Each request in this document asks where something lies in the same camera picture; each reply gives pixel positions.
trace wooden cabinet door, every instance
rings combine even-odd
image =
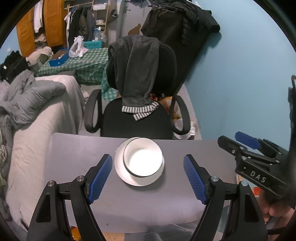
[[[66,33],[64,0],[44,0],[43,14],[47,45],[63,45]]]
[[[34,8],[32,8],[17,24],[17,38],[22,56],[28,57],[35,50],[33,30]]]

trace checkered cloth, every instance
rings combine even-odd
[[[76,70],[78,84],[91,84],[102,86],[102,98],[112,101],[117,96],[117,90],[112,89],[107,81],[108,49],[89,49],[83,57],[69,58],[58,67],[51,67],[49,62],[38,70],[37,76],[55,75],[64,71]]]

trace blue box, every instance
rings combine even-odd
[[[63,63],[67,61],[68,58],[69,58],[69,49],[61,49],[51,57],[51,60],[49,61],[49,65],[51,67],[61,66]]]
[[[102,48],[102,41],[83,42],[83,46],[87,49],[100,49]]]

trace chair backrest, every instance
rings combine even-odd
[[[108,60],[106,72],[109,85],[113,89],[117,89],[115,84],[114,64],[112,56]],[[176,76],[177,61],[175,52],[170,46],[161,43],[159,46],[158,70],[151,93],[164,93],[173,85],[174,81],[176,80]]]

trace office chair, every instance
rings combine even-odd
[[[109,85],[116,88],[113,58],[109,57],[107,66],[107,78]],[[176,56],[171,47],[160,44],[159,63],[155,78],[155,83],[151,93],[161,96],[166,89],[169,89],[177,75]],[[98,101],[98,120],[93,126],[93,115],[96,101]],[[173,115],[175,102],[178,103],[182,118],[183,129],[179,130],[174,125]],[[95,133],[101,129],[102,137],[132,138],[145,137],[149,139],[173,139],[173,132],[185,135],[190,131],[190,117],[183,99],[176,95],[172,98],[170,113],[167,114],[165,108],[159,107],[149,116],[135,121],[132,113],[121,111],[122,99],[117,98],[111,101],[104,113],[102,113],[102,93],[101,90],[94,90],[86,104],[84,113],[84,126],[90,133]]]

